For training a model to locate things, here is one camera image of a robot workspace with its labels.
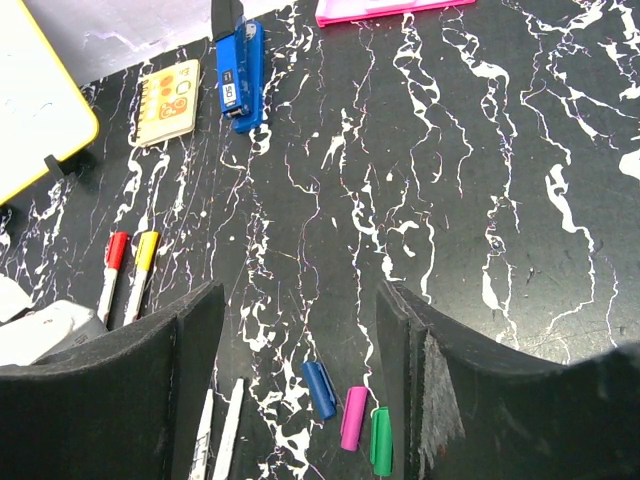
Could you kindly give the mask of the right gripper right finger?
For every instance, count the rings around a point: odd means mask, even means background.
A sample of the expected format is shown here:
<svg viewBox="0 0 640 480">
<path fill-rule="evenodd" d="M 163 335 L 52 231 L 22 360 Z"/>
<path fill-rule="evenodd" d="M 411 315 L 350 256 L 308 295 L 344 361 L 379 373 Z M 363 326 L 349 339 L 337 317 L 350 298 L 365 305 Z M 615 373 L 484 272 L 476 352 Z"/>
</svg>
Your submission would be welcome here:
<svg viewBox="0 0 640 480">
<path fill-rule="evenodd" d="M 639 347 L 562 365 L 500 344 L 405 286 L 376 294 L 396 479 L 635 479 Z"/>
</svg>

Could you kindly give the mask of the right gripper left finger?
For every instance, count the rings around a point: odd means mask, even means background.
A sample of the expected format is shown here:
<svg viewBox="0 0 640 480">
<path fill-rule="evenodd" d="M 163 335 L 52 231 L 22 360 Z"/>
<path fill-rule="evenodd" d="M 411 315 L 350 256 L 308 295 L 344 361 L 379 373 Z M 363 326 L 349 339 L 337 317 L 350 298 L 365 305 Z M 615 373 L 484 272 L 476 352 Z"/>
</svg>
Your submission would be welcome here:
<svg viewBox="0 0 640 480">
<path fill-rule="evenodd" d="M 224 287 L 209 282 L 83 345 L 2 367 L 2 478 L 188 478 L 224 314 Z"/>
</svg>

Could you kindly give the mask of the white pen blue tip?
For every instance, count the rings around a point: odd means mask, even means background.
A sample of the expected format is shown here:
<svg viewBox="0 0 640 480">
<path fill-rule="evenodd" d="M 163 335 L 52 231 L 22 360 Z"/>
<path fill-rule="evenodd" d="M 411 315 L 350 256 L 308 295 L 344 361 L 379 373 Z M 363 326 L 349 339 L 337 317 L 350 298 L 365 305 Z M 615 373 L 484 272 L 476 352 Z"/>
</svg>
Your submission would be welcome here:
<svg viewBox="0 0 640 480">
<path fill-rule="evenodd" d="M 204 480 L 206 478 L 213 404 L 213 390 L 209 388 L 202 408 L 189 480 Z"/>
</svg>

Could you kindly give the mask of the magenta pen cap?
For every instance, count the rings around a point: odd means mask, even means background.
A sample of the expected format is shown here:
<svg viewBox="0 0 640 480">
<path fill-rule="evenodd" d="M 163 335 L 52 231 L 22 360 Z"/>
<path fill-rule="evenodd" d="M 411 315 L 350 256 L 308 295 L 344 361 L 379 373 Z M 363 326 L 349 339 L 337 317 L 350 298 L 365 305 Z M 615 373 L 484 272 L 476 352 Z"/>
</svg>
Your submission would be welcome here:
<svg viewBox="0 0 640 480">
<path fill-rule="evenodd" d="M 368 388 L 365 386 L 353 386 L 347 391 L 340 429 L 340 446 L 346 451 L 358 450 L 367 397 Z"/>
</svg>

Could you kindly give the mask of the white pen yellow end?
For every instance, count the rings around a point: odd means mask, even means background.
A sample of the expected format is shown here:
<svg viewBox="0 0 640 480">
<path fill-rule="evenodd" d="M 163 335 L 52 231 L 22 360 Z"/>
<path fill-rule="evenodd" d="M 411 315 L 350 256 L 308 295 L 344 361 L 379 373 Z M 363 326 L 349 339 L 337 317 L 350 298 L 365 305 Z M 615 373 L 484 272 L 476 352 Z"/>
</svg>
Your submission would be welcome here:
<svg viewBox="0 0 640 480">
<path fill-rule="evenodd" d="M 134 282 L 131 289 L 131 295 L 127 302 L 124 314 L 123 325 L 129 325 L 133 323 L 139 315 L 142 298 L 144 295 L 145 284 L 147 280 L 147 270 L 137 269 L 134 277 Z"/>
</svg>

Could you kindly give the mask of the white pen red tip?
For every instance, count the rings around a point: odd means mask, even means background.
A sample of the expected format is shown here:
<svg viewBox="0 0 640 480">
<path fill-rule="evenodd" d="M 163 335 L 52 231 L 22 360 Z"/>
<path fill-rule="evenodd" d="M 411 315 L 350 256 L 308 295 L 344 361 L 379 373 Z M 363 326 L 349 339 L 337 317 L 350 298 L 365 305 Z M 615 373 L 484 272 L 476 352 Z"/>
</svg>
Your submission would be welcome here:
<svg viewBox="0 0 640 480">
<path fill-rule="evenodd" d="M 117 278 L 117 269 L 110 267 L 105 269 L 104 282 L 97 308 L 97 316 L 105 326 L 108 325 L 109 312 L 115 292 Z"/>
</svg>

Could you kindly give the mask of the blue pen cap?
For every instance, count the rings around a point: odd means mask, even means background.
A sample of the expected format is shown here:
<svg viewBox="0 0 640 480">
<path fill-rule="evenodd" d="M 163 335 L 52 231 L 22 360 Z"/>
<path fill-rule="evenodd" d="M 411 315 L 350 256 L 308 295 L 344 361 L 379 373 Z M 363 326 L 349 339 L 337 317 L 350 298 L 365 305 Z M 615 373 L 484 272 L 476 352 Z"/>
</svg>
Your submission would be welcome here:
<svg viewBox="0 0 640 480">
<path fill-rule="evenodd" d="M 311 392 L 311 396 L 322 420 L 336 415 L 336 397 L 328 373 L 322 363 L 304 362 L 302 370 Z"/>
</svg>

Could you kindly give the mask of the yellow pen cap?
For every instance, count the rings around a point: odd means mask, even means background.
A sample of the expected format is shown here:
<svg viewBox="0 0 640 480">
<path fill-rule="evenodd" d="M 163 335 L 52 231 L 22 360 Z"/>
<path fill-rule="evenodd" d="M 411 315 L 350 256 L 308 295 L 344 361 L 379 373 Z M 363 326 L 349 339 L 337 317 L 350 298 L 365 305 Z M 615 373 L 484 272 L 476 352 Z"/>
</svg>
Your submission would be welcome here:
<svg viewBox="0 0 640 480">
<path fill-rule="evenodd" d="M 137 270 L 145 272 L 150 270 L 158 239 L 159 233 L 157 231 L 146 231 L 140 235 L 135 256 Z"/>
</svg>

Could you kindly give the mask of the red pen cap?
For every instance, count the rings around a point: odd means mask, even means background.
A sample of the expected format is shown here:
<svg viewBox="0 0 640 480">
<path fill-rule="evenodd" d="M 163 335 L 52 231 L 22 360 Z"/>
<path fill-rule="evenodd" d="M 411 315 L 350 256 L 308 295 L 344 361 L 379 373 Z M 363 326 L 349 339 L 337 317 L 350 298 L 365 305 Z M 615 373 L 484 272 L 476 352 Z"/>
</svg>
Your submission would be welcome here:
<svg viewBox="0 0 640 480">
<path fill-rule="evenodd" d="M 129 235 L 123 231 L 114 232 L 110 236 L 105 259 L 108 269 L 120 269 L 128 240 Z"/>
</svg>

